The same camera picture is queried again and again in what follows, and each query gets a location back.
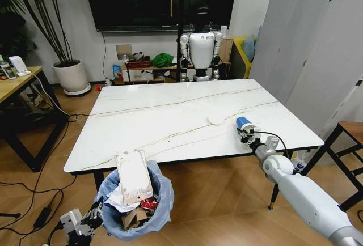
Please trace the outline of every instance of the white wall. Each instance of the white wall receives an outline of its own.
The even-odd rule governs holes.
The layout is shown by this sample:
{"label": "white wall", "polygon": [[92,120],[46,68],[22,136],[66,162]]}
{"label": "white wall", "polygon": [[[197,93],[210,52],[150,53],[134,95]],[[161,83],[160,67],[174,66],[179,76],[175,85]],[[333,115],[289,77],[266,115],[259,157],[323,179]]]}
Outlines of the white wall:
{"label": "white wall", "polygon": [[[104,44],[101,33],[96,32],[88,0],[59,0],[66,34],[73,50],[74,58],[82,60],[90,81],[103,80],[102,62]],[[262,24],[269,0],[235,0],[229,35],[232,37],[256,35]],[[51,65],[57,61],[56,55],[37,30],[28,14],[27,29],[38,49],[29,55],[28,65],[41,65],[51,83],[57,83]],[[176,55],[175,33],[105,33],[107,54],[105,74],[112,75],[112,64],[117,63],[116,44],[132,44],[134,52],[143,51],[152,58],[166,52]]]}
{"label": "white wall", "polygon": [[271,0],[270,4],[250,78],[285,104],[331,3]]}
{"label": "white wall", "polygon": [[257,36],[269,0],[234,0],[229,34],[232,37]]}
{"label": "white wall", "polygon": [[331,2],[306,66],[286,103],[318,134],[363,74],[363,11],[357,9],[360,3]]}
{"label": "white wall", "polygon": [[332,119],[363,75],[360,2],[270,0],[266,14],[250,78],[323,139],[340,120],[362,121],[362,91]]}

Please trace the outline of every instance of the blue cap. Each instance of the blue cap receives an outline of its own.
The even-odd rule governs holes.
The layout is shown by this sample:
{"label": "blue cap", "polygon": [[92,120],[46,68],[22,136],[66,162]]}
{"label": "blue cap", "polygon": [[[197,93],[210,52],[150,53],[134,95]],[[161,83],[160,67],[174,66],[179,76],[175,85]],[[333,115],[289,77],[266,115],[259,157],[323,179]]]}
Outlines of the blue cap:
{"label": "blue cap", "polygon": [[242,125],[246,124],[246,123],[251,123],[248,119],[246,119],[245,117],[239,117],[236,120],[236,124],[238,128],[241,128]]}

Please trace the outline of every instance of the floor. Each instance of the floor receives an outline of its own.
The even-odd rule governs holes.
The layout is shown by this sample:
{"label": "floor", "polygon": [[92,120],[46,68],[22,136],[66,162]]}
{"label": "floor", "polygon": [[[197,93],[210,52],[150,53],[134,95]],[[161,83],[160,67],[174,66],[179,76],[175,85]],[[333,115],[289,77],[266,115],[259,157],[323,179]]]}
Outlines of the floor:
{"label": "floor", "polygon": [[[84,97],[65,97],[60,88],[55,92],[63,109],[69,113],[89,113],[98,91]],[[41,175],[37,190],[59,188],[67,185],[73,177],[63,172],[77,136],[85,120],[70,123],[64,140],[50,156]],[[27,147],[36,152],[50,128],[39,128],[20,137]],[[38,174],[32,173],[4,141],[0,141],[0,181],[22,181],[33,188]],[[351,155],[344,159],[349,168],[358,166]],[[279,195],[275,209],[267,209],[273,184],[259,169],[253,156],[207,160],[161,166],[163,174],[172,181],[175,191],[172,222],[160,232],[125,243],[108,236],[104,228],[98,228],[91,243],[97,245],[330,245],[322,236],[309,229]],[[316,166],[310,173],[324,190],[337,202],[343,202],[355,189],[335,165]],[[42,245],[59,217],[78,207],[82,214],[88,211],[96,195],[92,175],[78,176],[76,182],[64,190],[63,202],[49,224],[37,233],[22,240],[22,245]],[[11,227],[20,232],[30,232],[40,210],[53,197],[54,192],[36,194],[30,213]],[[24,213],[31,202],[31,192],[20,185],[0,187],[0,212]],[[352,223],[363,231],[356,211],[363,209],[363,202],[348,211]],[[13,219],[0,218],[0,226]],[[0,231],[1,245],[19,245],[19,235]],[[57,231],[52,245],[66,245],[65,235]]]}

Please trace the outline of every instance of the green cloth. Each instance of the green cloth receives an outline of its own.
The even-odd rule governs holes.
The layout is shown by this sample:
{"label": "green cloth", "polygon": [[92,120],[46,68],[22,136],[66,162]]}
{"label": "green cloth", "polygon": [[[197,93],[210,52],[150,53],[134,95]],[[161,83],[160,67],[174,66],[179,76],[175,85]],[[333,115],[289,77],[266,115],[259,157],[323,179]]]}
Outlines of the green cloth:
{"label": "green cloth", "polygon": [[155,56],[155,58],[151,61],[151,64],[156,67],[171,66],[173,59],[174,56],[167,53],[161,53]]}

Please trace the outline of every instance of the power adapter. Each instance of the power adapter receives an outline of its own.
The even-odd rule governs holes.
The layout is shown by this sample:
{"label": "power adapter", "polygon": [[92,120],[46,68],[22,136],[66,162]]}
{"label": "power adapter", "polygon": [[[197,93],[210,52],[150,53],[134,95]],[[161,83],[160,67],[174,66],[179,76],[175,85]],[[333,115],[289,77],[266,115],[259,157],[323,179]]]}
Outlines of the power adapter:
{"label": "power adapter", "polygon": [[52,209],[50,208],[50,206],[44,207],[41,210],[39,216],[37,217],[35,223],[33,224],[34,229],[42,228],[44,226],[51,211]]}

